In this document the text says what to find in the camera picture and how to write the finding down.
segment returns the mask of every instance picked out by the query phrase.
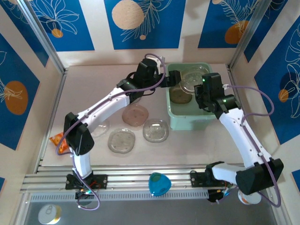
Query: snack wrapper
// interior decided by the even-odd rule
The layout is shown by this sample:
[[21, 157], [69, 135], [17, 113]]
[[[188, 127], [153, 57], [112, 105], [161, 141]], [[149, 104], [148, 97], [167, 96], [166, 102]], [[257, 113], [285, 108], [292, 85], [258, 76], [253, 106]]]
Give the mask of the snack wrapper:
[[[53, 137], [50, 137], [50, 141], [57, 147], [58, 143], [60, 142], [61, 138], [63, 137], [63, 132], [59, 133], [58, 135], [55, 135]], [[58, 153], [61, 154], [65, 150], [69, 149], [69, 146], [67, 145], [66, 139], [62, 141], [62, 144], [60, 145], [60, 149], [58, 150]]]

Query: white wall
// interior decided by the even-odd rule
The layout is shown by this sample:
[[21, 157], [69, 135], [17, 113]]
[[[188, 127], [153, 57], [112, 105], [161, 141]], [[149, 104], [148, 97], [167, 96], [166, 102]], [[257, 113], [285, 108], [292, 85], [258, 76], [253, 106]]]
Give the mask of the white wall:
[[61, 75], [51, 60], [46, 67], [40, 63], [1, 6], [0, 33], [40, 81], [17, 150], [0, 144], [0, 177], [6, 179], [0, 193], [0, 224], [7, 225], [16, 207], [24, 176], [33, 172]]
[[[251, 61], [247, 63], [243, 55], [236, 64], [233, 75], [235, 76], [238, 85], [257, 88], [254, 76], [299, 15], [299, 0], [288, 0], [286, 6], [274, 22]], [[241, 90], [239, 91], [239, 94], [246, 112], [267, 112], [263, 99], [259, 93], [252, 90]], [[280, 158], [284, 163], [283, 173], [279, 179], [279, 187], [293, 224], [299, 224], [300, 193], [293, 181], [291, 173], [300, 169], [300, 135], [280, 145], [269, 117], [255, 116], [250, 117], [248, 120], [265, 148], [274, 158]]]
[[149, 52], [163, 55], [166, 62], [229, 63], [235, 48], [198, 49], [209, 3], [210, 0], [186, 0], [178, 49], [114, 50], [104, 1], [80, 0], [95, 51], [58, 52], [58, 55], [66, 67], [136, 64]]

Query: white table surface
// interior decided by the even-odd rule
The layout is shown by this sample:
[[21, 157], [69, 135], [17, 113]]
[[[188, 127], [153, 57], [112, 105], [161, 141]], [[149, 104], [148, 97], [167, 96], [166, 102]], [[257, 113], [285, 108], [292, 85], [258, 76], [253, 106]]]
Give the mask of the white table surface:
[[[69, 68], [55, 115], [51, 136], [63, 130], [65, 115], [77, 114], [106, 96], [115, 85], [137, 65], [120, 66], [74, 66]], [[230, 83], [225, 64], [211, 64], [213, 72], [222, 76], [223, 83]], [[170, 119], [166, 109], [166, 90], [157, 88], [154, 95], [143, 97], [138, 104], [149, 111], [149, 119]], [[109, 118], [109, 131], [95, 138], [91, 151], [92, 165], [192, 165], [209, 164], [217, 161], [242, 163], [235, 143], [229, 133], [217, 119], [203, 131], [172, 131], [162, 143], [150, 143], [143, 137], [143, 127], [131, 127], [121, 118], [124, 109]], [[135, 146], [127, 154], [111, 152], [107, 147], [109, 134], [117, 128], [128, 128], [135, 134]], [[68, 155], [57, 156], [55, 146], [49, 141], [45, 151], [43, 166], [71, 165]]]

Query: orange circle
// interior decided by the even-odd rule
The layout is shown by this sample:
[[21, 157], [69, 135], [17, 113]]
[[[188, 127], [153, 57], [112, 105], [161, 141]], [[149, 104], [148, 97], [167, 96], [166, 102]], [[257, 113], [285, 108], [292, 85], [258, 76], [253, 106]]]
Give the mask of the orange circle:
[[55, 36], [56, 38], [62, 38], [62, 36], [64, 35], [64, 34], [62, 33], [62, 31], [59, 30], [59, 29], [53, 29], [51, 33], [52, 33], [52, 35]]
[[239, 43], [248, 23], [249, 21], [245, 20], [231, 26], [225, 33], [225, 42], [232, 45]]
[[286, 102], [289, 98], [289, 93], [286, 89], [282, 89], [278, 94], [278, 98], [281, 102]]
[[[14, 97], [14, 95], [11, 94], [12, 91], [16, 93], [18, 97]], [[5, 97], [7, 109], [12, 114], [22, 115], [25, 112], [28, 104], [28, 93], [24, 84], [19, 81], [11, 81], [6, 85], [4, 93], [7, 95]]]

